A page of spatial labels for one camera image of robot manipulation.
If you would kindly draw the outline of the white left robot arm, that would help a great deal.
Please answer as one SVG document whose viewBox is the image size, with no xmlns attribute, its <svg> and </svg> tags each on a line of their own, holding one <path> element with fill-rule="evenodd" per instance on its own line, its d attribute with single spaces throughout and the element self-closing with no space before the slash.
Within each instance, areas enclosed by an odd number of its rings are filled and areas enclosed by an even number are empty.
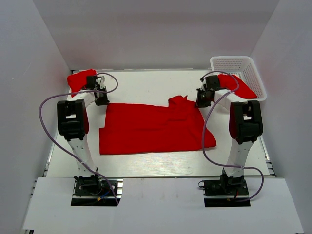
<svg viewBox="0 0 312 234">
<path fill-rule="evenodd" d="M 97 106 L 106 106 L 110 102 L 106 94 L 103 76 L 88 76 L 83 90 L 92 92 L 80 93 L 69 100 L 57 103 L 58 132 L 70 145 L 76 160 L 79 175 L 90 177 L 97 171 L 87 142 L 89 121 L 86 108 L 93 102 Z"/>
</svg>

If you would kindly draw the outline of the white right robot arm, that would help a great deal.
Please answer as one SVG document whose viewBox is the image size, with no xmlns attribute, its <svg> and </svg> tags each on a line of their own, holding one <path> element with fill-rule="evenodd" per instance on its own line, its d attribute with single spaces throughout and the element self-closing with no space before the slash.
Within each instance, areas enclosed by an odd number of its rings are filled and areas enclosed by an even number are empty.
<svg viewBox="0 0 312 234">
<path fill-rule="evenodd" d="M 222 164 L 221 191 L 232 194 L 238 188 L 235 179 L 242 179 L 247 156 L 254 142 L 263 133 L 262 115 L 257 95 L 240 78 L 227 73 L 204 75 L 197 89 L 195 106 L 204 108 L 221 105 L 230 112 L 229 133 L 232 138 L 230 155 Z"/>
</svg>

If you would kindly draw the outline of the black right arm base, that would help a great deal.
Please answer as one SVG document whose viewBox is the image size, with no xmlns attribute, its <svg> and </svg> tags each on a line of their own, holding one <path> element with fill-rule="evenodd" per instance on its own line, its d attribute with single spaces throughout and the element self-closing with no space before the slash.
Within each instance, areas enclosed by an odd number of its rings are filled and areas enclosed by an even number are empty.
<svg viewBox="0 0 312 234">
<path fill-rule="evenodd" d="M 239 178 L 221 175 L 219 179 L 198 182 L 203 190 L 206 208 L 250 207 L 249 191 L 244 176 Z"/>
</svg>

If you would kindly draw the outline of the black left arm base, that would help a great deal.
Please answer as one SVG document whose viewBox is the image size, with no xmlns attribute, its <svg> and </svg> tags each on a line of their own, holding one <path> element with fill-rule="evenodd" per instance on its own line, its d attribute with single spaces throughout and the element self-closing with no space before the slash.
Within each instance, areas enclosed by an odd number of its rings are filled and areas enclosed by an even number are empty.
<svg viewBox="0 0 312 234">
<path fill-rule="evenodd" d="M 71 206 L 116 207 L 121 200 L 122 180 L 75 176 Z"/>
</svg>

